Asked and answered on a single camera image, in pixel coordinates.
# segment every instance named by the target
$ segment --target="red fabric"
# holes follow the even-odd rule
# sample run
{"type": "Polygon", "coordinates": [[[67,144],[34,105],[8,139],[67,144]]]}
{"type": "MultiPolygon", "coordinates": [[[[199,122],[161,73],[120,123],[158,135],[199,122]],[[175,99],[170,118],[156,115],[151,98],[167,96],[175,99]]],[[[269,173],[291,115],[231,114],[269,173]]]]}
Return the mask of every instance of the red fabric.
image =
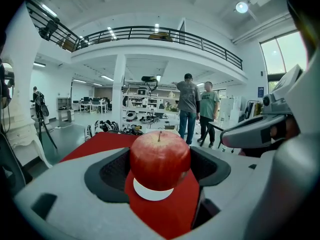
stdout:
{"type": "MultiPolygon", "coordinates": [[[[63,161],[89,156],[102,151],[131,147],[138,136],[100,132],[69,155],[63,161]]],[[[191,231],[199,196],[199,184],[189,170],[184,180],[166,199],[148,201],[140,197],[133,185],[130,171],[124,192],[129,196],[131,210],[151,229],[166,239],[176,238],[191,231]]]]}

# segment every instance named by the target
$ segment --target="apple stem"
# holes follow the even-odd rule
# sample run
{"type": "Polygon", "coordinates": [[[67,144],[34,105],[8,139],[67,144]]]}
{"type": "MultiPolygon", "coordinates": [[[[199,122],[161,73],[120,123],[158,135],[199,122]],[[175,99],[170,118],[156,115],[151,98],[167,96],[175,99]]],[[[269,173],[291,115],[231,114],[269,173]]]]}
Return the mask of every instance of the apple stem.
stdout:
{"type": "Polygon", "coordinates": [[[159,139],[158,139],[158,142],[160,142],[160,135],[162,134],[162,130],[160,131],[159,133],[159,139]]]}

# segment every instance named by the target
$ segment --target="red apple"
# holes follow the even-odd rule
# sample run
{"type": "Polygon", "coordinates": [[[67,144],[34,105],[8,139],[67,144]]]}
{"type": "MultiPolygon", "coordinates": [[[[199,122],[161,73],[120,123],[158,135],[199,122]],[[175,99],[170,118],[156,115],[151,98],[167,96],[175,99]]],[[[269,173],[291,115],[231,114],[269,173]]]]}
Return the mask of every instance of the red apple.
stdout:
{"type": "Polygon", "coordinates": [[[130,149],[130,166],[144,187],[165,191],[174,188],[190,169],[190,149],[170,131],[152,131],[138,137],[130,149]]]}

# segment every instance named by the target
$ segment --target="tripod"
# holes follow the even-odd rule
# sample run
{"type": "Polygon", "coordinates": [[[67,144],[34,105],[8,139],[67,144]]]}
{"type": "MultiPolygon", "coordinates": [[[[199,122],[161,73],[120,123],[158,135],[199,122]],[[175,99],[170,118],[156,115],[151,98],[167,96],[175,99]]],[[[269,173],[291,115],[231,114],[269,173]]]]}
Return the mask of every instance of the tripod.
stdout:
{"type": "Polygon", "coordinates": [[[49,133],[49,131],[48,131],[48,129],[47,129],[47,126],[46,126],[46,124],[45,124],[44,118],[43,118],[43,117],[38,117],[38,118],[37,118],[37,122],[39,123],[39,140],[40,140],[40,142],[41,142],[42,147],[43,147],[44,145],[43,145],[43,143],[42,143],[41,125],[43,125],[43,127],[44,127],[46,133],[48,134],[48,137],[49,137],[50,141],[52,142],[53,146],[54,146],[56,149],[58,149],[57,146],[56,146],[56,144],[55,144],[55,142],[54,142],[54,140],[51,138],[51,135],[50,135],[50,133],[49,133]]]}

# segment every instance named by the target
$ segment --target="sign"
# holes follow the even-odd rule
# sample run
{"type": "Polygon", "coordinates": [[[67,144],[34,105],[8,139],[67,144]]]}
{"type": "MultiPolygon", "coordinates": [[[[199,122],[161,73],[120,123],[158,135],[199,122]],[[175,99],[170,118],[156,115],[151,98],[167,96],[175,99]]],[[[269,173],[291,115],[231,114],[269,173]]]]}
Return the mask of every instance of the sign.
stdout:
{"type": "Polygon", "coordinates": [[[263,98],[265,95],[265,88],[264,87],[258,87],[258,98],[263,98]]]}

